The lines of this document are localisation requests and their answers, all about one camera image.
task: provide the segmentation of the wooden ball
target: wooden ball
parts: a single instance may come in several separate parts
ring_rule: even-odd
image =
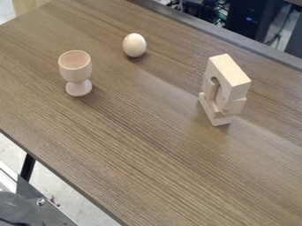
[[[146,40],[140,34],[128,34],[123,41],[123,50],[129,57],[140,57],[146,52]]]

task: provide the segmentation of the wooden puzzle block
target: wooden puzzle block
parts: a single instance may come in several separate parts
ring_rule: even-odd
[[[213,126],[229,124],[242,112],[251,82],[229,55],[208,59],[200,103]]]
[[[204,93],[200,93],[200,104],[213,126],[231,123],[231,117],[222,115],[215,104],[215,101],[208,102]]]
[[[202,82],[202,90],[207,100],[212,101],[216,98],[219,86],[219,81],[216,78],[209,79],[208,76],[205,75]]]
[[[240,114],[246,103],[246,98],[240,98],[235,101],[227,101],[222,94],[222,89],[219,87],[218,92],[215,96],[215,102],[218,109],[223,115],[235,115]]]

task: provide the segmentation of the table leg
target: table leg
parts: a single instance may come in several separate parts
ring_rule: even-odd
[[[32,176],[34,164],[35,159],[30,154],[27,154],[20,173],[21,177],[24,178],[27,182],[29,182],[30,177]]]

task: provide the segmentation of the wood grain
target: wood grain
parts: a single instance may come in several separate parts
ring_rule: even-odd
[[[129,59],[122,40],[143,34]],[[64,92],[57,58],[93,60],[93,92]],[[124,225],[301,225],[301,72],[124,0],[60,0],[0,27],[0,128]],[[198,103],[209,57],[252,79],[213,127]]]

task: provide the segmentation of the screw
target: screw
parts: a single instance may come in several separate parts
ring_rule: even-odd
[[[38,206],[43,206],[45,204],[45,199],[39,198],[35,204],[37,204]]]

